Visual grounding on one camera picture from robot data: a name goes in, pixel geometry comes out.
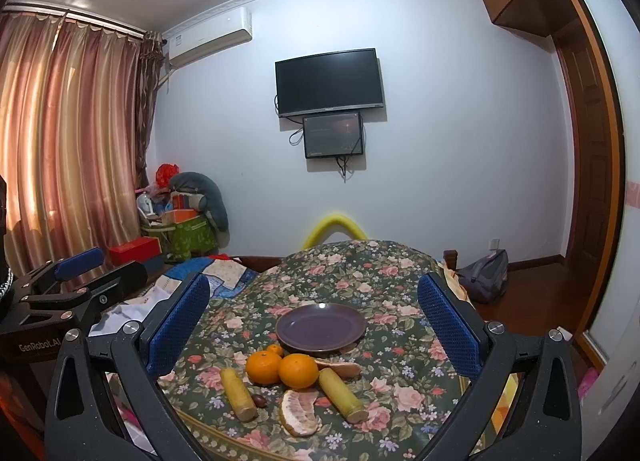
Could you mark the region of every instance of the wooden door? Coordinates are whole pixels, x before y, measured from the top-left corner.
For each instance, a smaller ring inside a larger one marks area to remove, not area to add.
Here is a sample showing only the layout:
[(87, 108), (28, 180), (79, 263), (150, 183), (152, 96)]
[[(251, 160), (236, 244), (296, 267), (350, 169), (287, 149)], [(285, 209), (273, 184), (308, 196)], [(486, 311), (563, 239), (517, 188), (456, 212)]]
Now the wooden door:
[(591, 290), (611, 210), (612, 147), (604, 90), (587, 35), (579, 22), (556, 38), (574, 126), (575, 189), (567, 265)]

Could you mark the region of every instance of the green box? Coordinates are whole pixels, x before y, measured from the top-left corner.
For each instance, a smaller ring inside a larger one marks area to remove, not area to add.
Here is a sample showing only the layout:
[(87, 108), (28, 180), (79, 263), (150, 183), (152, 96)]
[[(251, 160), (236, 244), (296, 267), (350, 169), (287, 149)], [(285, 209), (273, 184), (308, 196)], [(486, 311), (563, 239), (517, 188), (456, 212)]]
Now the green box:
[(218, 246), (213, 228), (204, 215), (170, 225), (143, 226), (142, 234), (157, 237), (167, 262), (182, 263), (191, 259), (191, 252), (206, 255)]

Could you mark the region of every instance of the orange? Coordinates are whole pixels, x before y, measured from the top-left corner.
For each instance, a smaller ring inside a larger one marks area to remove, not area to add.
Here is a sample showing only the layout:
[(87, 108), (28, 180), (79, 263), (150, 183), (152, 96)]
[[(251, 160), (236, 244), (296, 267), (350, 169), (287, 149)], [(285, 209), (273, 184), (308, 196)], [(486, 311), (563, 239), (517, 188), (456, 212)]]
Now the orange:
[(285, 356), (278, 368), (280, 380), (291, 389), (306, 389), (318, 380), (318, 366), (309, 355), (294, 353)]
[(280, 381), (278, 367), (282, 362), (276, 353), (271, 351), (256, 351), (246, 359), (246, 375), (252, 383), (269, 385)]
[(271, 351), (272, 353), (276, 353), (279, 357), (284, 356), (284, 349), (280, 344), (271, 344), (268, 346), (267, 351)]

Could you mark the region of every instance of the wall-mounted tv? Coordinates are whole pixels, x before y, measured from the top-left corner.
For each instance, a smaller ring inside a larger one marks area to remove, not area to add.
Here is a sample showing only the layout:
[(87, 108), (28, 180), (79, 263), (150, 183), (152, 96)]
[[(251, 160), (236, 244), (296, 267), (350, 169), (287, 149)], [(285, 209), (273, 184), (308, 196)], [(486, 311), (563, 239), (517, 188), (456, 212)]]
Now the wall-mounted tv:
[(384, 106), (373, 48), (276, 62), (276, 91), (281, 117)]

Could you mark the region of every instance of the pink tile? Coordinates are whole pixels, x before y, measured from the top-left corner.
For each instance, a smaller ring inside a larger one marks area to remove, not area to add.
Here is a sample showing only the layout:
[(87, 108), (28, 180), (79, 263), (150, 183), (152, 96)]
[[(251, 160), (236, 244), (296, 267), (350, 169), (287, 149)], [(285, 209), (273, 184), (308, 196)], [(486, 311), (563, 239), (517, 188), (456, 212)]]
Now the pink tile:
[(640, 208), (640, 183), (626, 182), (625, 202), (629, 206)]

